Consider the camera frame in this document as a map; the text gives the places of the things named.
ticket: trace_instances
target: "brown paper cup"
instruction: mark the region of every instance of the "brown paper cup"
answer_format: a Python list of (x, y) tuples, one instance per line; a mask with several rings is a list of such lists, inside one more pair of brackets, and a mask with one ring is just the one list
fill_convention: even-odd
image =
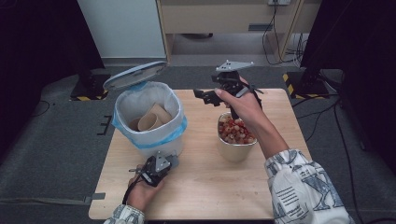
[(131, 130), (133, 130), (133, 131), (139, 132), (139, 129), (137, 128), (137, 124), (139, 123), (139, 120), (140, 120), (140, 118), (133, 119), (133, 120), (129, 123), (128, 127), (129, 127)]
[(172, 119), (171, 115), (158, 104), (154, 104), (148, 112), (156, 114), (163, 124), (171, 121)]
[(158, 116), (156, 114), (147, 113), (137, 123), (137, 129), (140, 132), (150, 131), (150, 130), (160, 127), (161, 125), (163, 125), (163, 123), (161, 122), (161, 120), (158, 118)]

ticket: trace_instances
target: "white panel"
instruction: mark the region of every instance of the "white panel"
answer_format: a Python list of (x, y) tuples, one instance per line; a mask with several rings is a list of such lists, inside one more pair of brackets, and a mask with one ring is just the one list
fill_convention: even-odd
[(102, 58), (165, 58), (155, 0), (78, 0)]

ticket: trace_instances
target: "gray carpet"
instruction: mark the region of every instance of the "gray carpet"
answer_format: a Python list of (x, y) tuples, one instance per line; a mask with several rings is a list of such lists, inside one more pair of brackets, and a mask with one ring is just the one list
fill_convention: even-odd
[[(107, 68), (111, 74), (123, 67)], [(282, 75), (294, 67), (252, 67), (240, 71), (258, 88), (286, 89)], [(172, 89), (212, 89), (214, 67), (168, 67), (160, 76)], [(122, 91), (111, 91), (103, 101), (69, 101), (77, 76), (52, 83), (42, 92), (35, 114), (0, 167), (0, 199), (57, 198), (82, 201), (92, 196), (105, 161), (114, 128), (102, 133)], [(294, 107), (297, 117), (321, 111), (331, 99), (309, 100)], [(290, 99), (292, 104), (301, 100)], [(375, 152), (363, 151), (346, 112), (337, 106), (354, 177), (357, 205), (365, 223), (375, 218), (396, 218), (396, 178)], [(299, 119), (312, 158), (327, 170), (347, 210), (359, 223), (352, 198), (347, 154), (334, 119), (333, 110)], [(3, 223), (102, 223), (88, 217), (88, 205), (0, 204)], [(235, 221), (225, 223), (263, 223)]]

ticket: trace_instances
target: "patterned sleeve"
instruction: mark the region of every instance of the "patterned sleeve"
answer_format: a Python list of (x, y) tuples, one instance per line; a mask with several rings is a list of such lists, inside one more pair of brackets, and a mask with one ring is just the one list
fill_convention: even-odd
[(355, 223), (325, 170), (300, 150), (276, 154), (265, 168), (275, 223)]
[(105, 224), (143, 224), (145, 214), (129, 205), (120, 204), (113, 212), (113, 217), (105, 221)]

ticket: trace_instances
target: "trash can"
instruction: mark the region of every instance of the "trash can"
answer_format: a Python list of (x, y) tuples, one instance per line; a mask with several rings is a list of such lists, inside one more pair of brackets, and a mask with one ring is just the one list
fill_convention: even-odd
[[(111, 77), (104, 84), (108, 91), (127, 89), (117, 98), (112, 124), (146, 159), (158, 151), (165, 157), (177, 157), (183, 148), (181, 138), (188, 122), (181, 101), (167, 84), (148, 81), (158, 76), (166, 65), (167, 62), (139, 65)], [(144, 117), (154, 105), (168, 112), (170, 121), (148, 131), (132, 129), (131, 122)]]

